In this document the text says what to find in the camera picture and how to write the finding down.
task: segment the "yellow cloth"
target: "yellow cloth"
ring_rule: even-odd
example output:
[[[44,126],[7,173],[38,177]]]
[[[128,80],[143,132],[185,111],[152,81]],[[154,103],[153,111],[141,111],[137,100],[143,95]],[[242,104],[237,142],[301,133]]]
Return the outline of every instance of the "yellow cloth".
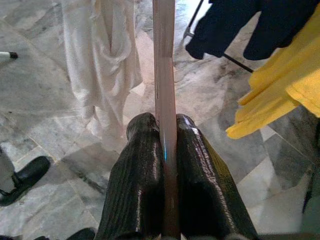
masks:
[[[320,4],[294,37],[255,71],[251,92],[239,100],[243,107],[226,132],[239,139],[275,121],[302,104],[320,118]]]

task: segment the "hanging clothes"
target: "hanging clothes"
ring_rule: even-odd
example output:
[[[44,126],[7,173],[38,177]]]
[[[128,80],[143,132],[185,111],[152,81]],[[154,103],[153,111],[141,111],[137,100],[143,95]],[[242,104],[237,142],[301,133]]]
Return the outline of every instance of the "hanging clothes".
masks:
[[[320,4],[290,46],[279,50],[250,80],[251,92],[239,100],[232,139],[253,133],[305,106],[320,118]]]
[[[313,14],[319,0],[211,0],[185,49],[195,59],[204,53],[222,57],[240,29],[261,11],[243,56],[262,60],[288,46]]]
[[[95,136],[116,140],[124,134],[126,97],[142,82],[134,1],[68,0],[62,11],[67,68],[82,116]]]

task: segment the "dark blue garment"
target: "dark blue garment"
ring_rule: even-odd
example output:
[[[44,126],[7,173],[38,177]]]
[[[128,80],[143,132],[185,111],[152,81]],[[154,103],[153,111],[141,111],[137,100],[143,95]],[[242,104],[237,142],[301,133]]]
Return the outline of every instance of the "dark blue garment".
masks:
[[[211,0],[212,6],[198,22],[194,37],[185,49],[196,59],[202,59],[204,53],[220,58],[240,29],[261,11],[243,56],[249,60],[266,59],[276,48],[291,43],[319,1]]]

